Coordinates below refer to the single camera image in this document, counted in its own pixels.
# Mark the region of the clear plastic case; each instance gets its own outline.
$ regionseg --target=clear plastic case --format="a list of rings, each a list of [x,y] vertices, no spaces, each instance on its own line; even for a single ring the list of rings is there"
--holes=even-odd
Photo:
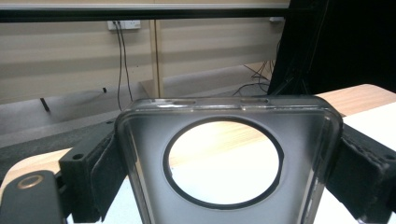
[[[139,100],[116,122],[145,224],[312,223],[341,130],[313,96]]]

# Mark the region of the wooden table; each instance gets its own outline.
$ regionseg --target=wooden table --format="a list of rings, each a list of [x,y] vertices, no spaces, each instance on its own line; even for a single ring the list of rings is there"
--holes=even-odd
[[[325,92],[318,96],[328,101],[345,116],[396,102],[395,93],[373,85],[360,85],[338,91]],[[18,176],[37,170],[59,172],[58,160],[69,149],[33,156],[15,164],[6,174],[3,185],[0,188],[0,202],[5,186]]]

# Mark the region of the black horizontal bar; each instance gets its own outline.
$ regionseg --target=black horizontal bar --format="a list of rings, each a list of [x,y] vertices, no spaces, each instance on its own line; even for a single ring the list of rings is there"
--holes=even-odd
[[[39,21],[127,21],[203,18],[287,17],[312,13],[311,8],[226,8],[226,9],[98,9],[34,8],[0,9],[0,22]]]

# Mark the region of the electrical socket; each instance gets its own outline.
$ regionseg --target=electrical socket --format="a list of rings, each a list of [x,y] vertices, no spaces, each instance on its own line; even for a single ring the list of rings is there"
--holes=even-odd
[[[120,27],[122,30],[134,30],[134,29],[140,29],[140,21],[108,21],[107,22],[107,28],[108,30],[117,30],[116,24],[114,22],[118,23],[120,22]]]

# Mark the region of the power outlet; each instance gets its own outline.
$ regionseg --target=power outlet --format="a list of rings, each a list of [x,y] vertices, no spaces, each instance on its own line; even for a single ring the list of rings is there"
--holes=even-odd
[[[119,29],[122,30],[135,30],[140,29],[140,21],[108,21],[108,30],[117,30],[115,22],[119,25]]]

